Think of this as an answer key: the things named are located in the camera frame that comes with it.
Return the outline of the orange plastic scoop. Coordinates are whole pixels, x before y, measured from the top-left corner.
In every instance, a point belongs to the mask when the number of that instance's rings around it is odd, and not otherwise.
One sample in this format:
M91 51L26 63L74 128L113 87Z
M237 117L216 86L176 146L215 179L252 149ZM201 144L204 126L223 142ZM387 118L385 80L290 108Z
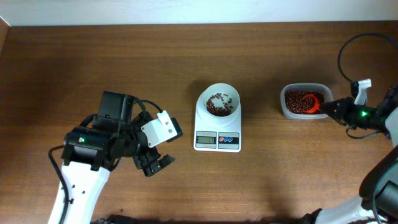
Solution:
M314 94L305 95L302 100L305 103L303 114L316 114L320 111L319 99Z

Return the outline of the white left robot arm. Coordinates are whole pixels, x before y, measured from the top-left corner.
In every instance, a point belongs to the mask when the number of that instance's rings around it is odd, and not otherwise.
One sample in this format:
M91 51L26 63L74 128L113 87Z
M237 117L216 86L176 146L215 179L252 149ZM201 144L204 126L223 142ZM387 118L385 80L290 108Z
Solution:
M100 193L123 157L151 177L174 158L161 156L156 147L172 142L183 132L165 110L153 118L136 96L106 91L99 110L66 134L62 165L49 150L49 159L60 181L49 223L89 223Z

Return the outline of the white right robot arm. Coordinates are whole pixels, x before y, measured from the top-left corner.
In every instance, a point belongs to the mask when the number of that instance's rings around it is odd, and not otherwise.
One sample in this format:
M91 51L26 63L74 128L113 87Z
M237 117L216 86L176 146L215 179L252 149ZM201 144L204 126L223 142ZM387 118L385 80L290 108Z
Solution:
M390 141L390 149L374 159L367 150L369 172L358 195L334 208L319 208L306 214L300 223L397 223L397 86L387 90L376 107L366 105L366 90L356 88L356 98L324 103L320 109L346 126L346 134L360 140L380 134Z

